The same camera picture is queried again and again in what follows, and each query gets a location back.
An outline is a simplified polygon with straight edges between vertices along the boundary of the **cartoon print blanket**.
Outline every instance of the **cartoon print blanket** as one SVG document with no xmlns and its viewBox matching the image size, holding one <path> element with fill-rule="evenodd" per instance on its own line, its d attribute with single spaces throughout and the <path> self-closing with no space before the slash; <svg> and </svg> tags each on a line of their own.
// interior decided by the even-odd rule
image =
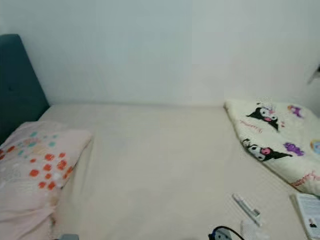
<svg viewBox="0 0 320 240">
<path fill-rule="evenodd" d="M 320 120 L 290 103 L 228 100 L 245 149 L 299 191 L 320 196 Z"/>
</svg>

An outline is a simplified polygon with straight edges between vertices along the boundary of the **pink pillow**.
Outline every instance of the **pink pillow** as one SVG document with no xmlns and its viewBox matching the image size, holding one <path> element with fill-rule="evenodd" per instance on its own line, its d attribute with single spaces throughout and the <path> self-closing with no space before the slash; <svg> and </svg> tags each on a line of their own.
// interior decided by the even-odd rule
<svg viewBox="0 0 320 240">
<path fill-rule="evenodd" d="M 49 237 L 48 217 L 91 137 L 49 121 L 26 122 L 9 136 L 0 146 L 1 237 Z"/>
</svg>

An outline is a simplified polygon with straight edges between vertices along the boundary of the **upholstered headboard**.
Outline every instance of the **upholstered headboard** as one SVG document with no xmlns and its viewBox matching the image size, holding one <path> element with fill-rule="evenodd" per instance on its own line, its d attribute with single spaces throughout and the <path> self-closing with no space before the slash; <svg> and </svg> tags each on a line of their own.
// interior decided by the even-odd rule
<svg viewBox="0 0 320 240">
<path fill-rule="evenodd" d="M 20 124 L 36 121 L 49 104 L 17 34 L 0 36 L 0 144 Z"/>
</svg>

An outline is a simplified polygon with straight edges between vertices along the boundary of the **mattress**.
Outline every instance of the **mattress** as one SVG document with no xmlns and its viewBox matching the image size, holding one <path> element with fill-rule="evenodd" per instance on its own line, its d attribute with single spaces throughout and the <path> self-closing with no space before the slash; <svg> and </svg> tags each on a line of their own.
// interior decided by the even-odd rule
<svg viewBox="0 0 320 240">
<path fill-rule="evenodd" d="M 54 234 L 81 240 L 202 240 L 240 232 L 243 196 L 270 239 L 307 239 L 296 192 L 249 156 L 222 107 L 53 105 L 40 118 L 94 140 L 62 191 Z"/>
</svg>

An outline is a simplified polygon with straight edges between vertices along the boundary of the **marker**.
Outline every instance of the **marker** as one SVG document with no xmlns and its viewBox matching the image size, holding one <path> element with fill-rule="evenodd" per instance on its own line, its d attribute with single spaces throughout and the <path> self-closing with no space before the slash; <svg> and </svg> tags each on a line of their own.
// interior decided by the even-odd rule
<svg viewBox="0 0 320 240">
<path fill-rule="evenodd" d="M 252 219 L 252 221 L 258 226 L 261 227 L 261 223 L 259 222 L 258 218 L 260 217 L 260 212 L 257 209 L 253 209 L 249 207 L 247 202 L 244 200 L 243 197 L 239 196 L 238 194 L 232 194 L 233 199 L 236 203 L 242 208 L 242 210 Z"/>
</svg>

